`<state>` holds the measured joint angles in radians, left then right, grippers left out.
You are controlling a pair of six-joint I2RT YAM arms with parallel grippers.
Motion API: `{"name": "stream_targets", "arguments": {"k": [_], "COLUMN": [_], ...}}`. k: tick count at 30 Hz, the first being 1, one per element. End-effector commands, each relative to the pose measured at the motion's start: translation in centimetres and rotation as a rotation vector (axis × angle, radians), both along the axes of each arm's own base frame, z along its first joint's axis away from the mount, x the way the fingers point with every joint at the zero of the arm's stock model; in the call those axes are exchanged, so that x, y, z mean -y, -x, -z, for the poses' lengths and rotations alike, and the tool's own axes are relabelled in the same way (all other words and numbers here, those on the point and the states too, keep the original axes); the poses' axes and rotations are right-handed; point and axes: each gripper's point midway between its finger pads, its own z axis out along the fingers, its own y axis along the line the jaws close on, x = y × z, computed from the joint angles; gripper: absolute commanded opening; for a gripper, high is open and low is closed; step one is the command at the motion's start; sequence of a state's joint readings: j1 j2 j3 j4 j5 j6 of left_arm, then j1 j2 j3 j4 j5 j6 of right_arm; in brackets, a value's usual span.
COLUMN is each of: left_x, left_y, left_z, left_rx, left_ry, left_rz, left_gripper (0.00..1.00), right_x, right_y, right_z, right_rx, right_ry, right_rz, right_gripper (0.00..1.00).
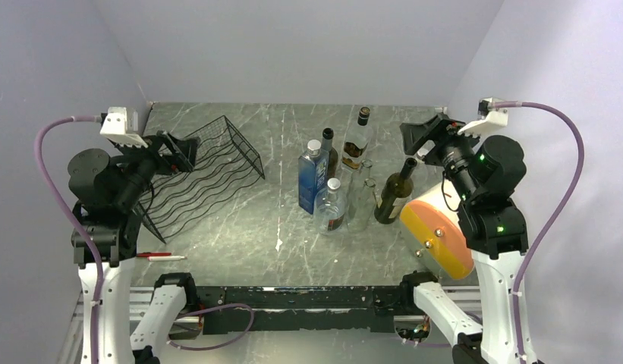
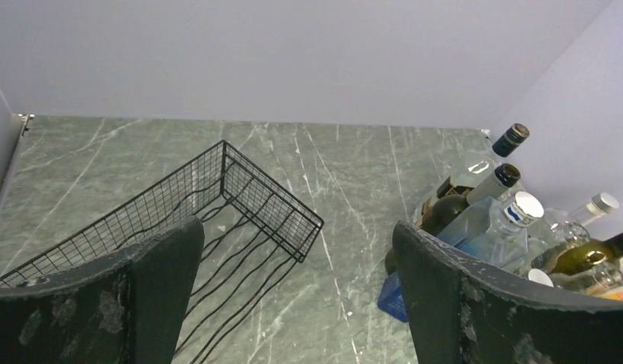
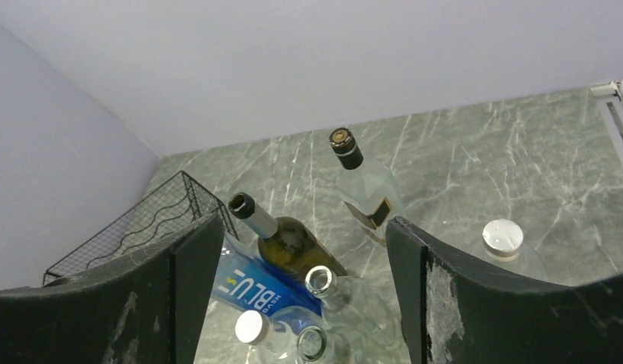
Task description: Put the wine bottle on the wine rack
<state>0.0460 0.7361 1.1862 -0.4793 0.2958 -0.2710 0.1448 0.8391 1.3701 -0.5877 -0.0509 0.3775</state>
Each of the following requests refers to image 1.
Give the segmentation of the black wire wine rack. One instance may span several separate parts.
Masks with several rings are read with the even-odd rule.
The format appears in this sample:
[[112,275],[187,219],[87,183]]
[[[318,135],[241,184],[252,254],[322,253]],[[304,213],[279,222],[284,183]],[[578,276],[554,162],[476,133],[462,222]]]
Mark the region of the black wire wine rack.
[[155,176],[140,200],[144,227],[163,243],[265,178],[259,153],[227,116],[186,138],[199,142],[194,170]]

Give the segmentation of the tall clear bottle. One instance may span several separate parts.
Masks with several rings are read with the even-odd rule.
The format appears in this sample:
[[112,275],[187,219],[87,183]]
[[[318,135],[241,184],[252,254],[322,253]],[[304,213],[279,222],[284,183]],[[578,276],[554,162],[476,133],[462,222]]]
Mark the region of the tall clear bottle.
[[376,205],[376,180],[371,178],[373,162],[364,159],[351,175],[348,188],[348,231],[356,233],[366,229]]

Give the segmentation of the brown label wine bottle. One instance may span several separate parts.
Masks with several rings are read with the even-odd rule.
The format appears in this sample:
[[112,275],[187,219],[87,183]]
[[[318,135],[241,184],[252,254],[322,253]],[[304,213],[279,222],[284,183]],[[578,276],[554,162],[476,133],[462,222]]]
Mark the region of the brown label wine bottle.
[[338,164],[338,153],[333,146],[334,131],[327,127],[322,132],[322,149],[328,153],[327,178],[334,178]]

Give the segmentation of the blue square bottle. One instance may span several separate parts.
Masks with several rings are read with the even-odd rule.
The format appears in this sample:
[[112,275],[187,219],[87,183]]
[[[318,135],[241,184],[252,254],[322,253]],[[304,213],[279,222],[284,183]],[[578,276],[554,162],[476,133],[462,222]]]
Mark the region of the blue square bottle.
[[319,140],[310,140],[298,158],[298,204],[313,214],[317,193],[325,186],[329,154]]

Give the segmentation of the round clear silver-cap bottle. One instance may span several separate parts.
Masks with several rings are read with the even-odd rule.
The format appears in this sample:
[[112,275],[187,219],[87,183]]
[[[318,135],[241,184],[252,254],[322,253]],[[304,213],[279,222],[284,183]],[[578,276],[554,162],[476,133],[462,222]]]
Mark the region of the round clear silver-cap bottle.
[[315,228],[321,234],[333,234],[342,228],[345,222],[347,200],[341,181],[332,177],[321,189],[314,201],[313,218]]

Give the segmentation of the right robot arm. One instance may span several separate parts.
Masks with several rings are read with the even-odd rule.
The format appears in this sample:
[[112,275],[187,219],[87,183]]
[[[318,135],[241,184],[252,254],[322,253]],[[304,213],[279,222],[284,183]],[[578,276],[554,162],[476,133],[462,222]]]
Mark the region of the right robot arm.
[[464,123],[439,114],[424,124],[400,126],[404,152],[415,154],[426,143],[427,165],[443,168],[459,199],[459,230],[477,272],[482,311],[475,322],[428,281],[398,295],[409,314],[422,310],[447,338],[456,363],[536,363],[527,311],[518,306],[524,294],[516,278],[529,243],[524,215],[511,196],[527,168],[521,145],[506,136],[482,140],[466,135]]

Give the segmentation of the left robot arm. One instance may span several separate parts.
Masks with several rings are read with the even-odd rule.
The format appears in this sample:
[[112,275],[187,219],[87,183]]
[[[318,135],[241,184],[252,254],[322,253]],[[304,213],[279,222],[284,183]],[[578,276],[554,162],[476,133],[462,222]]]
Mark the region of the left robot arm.
[[83,297],[84,363],[157,363],[179,315],[200,305],[193,276],[168,273],[155,282],[149,309],[131,327],[131,279],[140,228],[149,223],[141,197],[153,178],[190,173],[198,137],[180,140],[160,131],[141,146],[122,146],[117,156],[102,149],[77,153],[68,164],[69,188],[77,197],[78,226],[71,244]]

